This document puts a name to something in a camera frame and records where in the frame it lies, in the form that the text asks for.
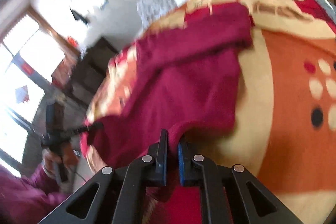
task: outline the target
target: maroon garment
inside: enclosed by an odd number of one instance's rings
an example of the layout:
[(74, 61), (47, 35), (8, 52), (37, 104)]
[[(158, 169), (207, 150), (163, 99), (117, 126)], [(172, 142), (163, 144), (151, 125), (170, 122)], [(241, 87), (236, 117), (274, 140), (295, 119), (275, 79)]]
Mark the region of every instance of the maroon garment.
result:
[(191, 127), (232, 129), (240, 67), (238, 49), (251, 44), (250, 18), (238, 3), (139, 40), (137, 81), (122, 114), (101, 118), (105, 129), (89, 135), (103, 161), (118, 168), (147, 152), (168, 129), (177, 154)]
[(41, 165), (30, 179), (17, 178), (0, 165), (0, 210), (15, 224), (37, 224), (67, 197)]

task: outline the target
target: cream dot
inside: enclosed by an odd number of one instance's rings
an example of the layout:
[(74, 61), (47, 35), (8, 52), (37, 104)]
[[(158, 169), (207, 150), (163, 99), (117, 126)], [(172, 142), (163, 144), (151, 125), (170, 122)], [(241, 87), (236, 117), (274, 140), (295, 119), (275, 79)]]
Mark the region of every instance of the cream dot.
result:
[(332, 105), (328, 112), (328, 124), (332, 131), (336, 131), (336, 105)]
[(310, 78), (309, 79), (309, 88), (311, 95), (314, 99), (321, 99), (322, 92), (323, 92), (323, 86), (321, 82), (316, 78)]
[(327, 78), (325, 81), (327, 91), (331, 98), (336, 99), (336, 82), (333, 79)]
[(330, 68), (327, 61), (325, 61), (323, 59), (319, 59), (318, 63), (319, 63), (319, 67), (320, 67), (321, 71), (325, 75), (330, 75), (331, 74), (331, 68)]

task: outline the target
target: triangular cutout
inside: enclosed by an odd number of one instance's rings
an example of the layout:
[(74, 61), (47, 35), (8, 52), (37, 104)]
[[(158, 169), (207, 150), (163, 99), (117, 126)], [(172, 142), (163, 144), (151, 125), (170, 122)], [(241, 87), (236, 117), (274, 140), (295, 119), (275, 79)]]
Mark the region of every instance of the triangular cutout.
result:
[(98, 188), (98, 183), (92, 184), (79, 198), (77, 198), (69, 207), (67, 207), (67, 213), (72, 214), (80, 219), (86, 218)]
[(246, 186), (252, 197), (254, 207), (259, 217), (264, 217), (270, 213), (275, 213), (277, 208), (265, 197), (261, 191), (251, 182), (248, 181)]

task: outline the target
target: window pane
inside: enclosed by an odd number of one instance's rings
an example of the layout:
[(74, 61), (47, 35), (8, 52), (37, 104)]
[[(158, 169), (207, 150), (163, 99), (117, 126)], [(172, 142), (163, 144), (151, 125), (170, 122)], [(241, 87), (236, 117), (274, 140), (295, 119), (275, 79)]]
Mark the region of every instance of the window pane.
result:
[(3, 44), (0, 45), (0, 75), (3, 75), (9, 64), (13, 59), (12, 54), (5, 48)]
[(51, 75), (65, 58), (55, 39), (37, 31), (20, 50), (21, 57), (40, 75), (52, 82)]
[[(16, 89), (27, 86), (29, 101), (16, 103)], [(5, 104), (11, 107), (28, 122), (32, 122), (36, 110), (44, 96), (44, 91), (16, 65), (11, 64), (1, 80), (1, 97)]]
[(22, 156), (28, 136), (27, 130), (19, 126), (7, 114), (2, 106), (0, 109), (0, 148), (12, 158), (22, 163)]
[(16, 176), (16, 177), (21, 177), (21, 174), (18, 170), (14, 169), (13, 167), (11, 167), (9, 164), (7, 164), (4, 160), (0, 159), (0, 164), (6, 168), (9, 172), (12, 173), (12, 175)]
[(25, 16), (11, 29), (3, 42), (15, 55), (38, 29), (38, 23), (30, 16)]

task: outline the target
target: person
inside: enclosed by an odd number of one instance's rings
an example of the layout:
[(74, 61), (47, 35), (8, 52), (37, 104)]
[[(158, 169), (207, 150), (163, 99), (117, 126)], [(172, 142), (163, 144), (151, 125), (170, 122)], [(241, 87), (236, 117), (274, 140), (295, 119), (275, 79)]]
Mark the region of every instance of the person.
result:
[[(53, 162), (60, 163), (62, 160), (44, 150), (42, 163), (29, 179), (15, 177), (0, 165), (1, 224), (37, 224), (69, 196), (60, 191)], [(63, 163), (66, 167), (78, 163), (69, 143), (63, 146)]]

